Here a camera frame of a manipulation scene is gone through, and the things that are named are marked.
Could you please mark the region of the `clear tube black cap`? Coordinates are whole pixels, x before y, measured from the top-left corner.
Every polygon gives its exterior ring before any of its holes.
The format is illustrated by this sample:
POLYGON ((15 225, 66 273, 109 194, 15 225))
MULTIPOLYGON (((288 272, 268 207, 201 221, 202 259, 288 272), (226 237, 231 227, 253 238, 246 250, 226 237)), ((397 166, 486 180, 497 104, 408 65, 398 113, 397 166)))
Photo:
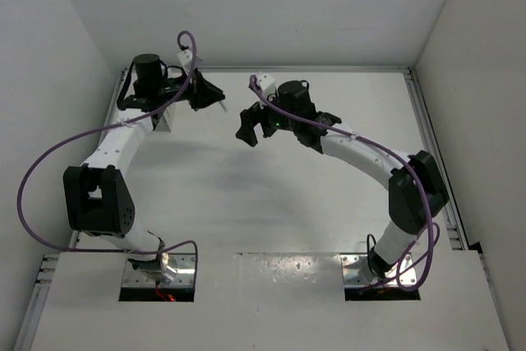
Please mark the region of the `clear tube black cap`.
POLYGON ((227 108, 227 106, 226 106, 226 104, 225 104, 225 102, 224 102, 223 100, 221 100, 221 101, 219 102, 219 105, 220 105, 221 109, 222 109, 224 112, 226 112, 226 113, 228 112, 228 108, 227 108))

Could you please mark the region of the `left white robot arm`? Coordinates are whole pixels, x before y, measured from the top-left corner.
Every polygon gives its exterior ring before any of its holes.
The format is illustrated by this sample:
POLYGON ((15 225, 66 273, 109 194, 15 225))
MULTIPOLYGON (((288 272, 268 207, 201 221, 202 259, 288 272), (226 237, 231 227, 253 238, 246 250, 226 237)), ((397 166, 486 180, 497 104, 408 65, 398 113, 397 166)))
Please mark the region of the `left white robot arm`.
POLYGON ((176 66, 181 74, 171 77, 159 55, 135 56, 117 98, 117 126, 82 165, 68 167, 62 176, 70 227, 112 243, 127 253, 135 270, 152 275, 167 267, 165 243, 136 219, 125 174, 170 103, 186 101, 199 110, 225 99, 224 92, 192 66, 193 61, 191 50, 184 48, 176 66))

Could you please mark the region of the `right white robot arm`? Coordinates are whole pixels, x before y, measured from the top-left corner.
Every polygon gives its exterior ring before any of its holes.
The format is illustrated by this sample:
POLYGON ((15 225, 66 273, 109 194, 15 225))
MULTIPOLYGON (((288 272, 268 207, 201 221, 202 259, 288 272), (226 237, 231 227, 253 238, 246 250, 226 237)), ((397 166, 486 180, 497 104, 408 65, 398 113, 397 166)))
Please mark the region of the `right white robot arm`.
POLYGON ((450 200, 435 158, 425 150, 410 155, 388 149, 317 110, 305 80, 276 85, 271 76, 259 74, 251 76, 248 87, 259 100, 240 113, 239 140, 256 146, 256 126, 265 138, 291 132, 300 144, 351 165, 387 191, 390 222, 362 260, 365 278, 385 279, 450 200))

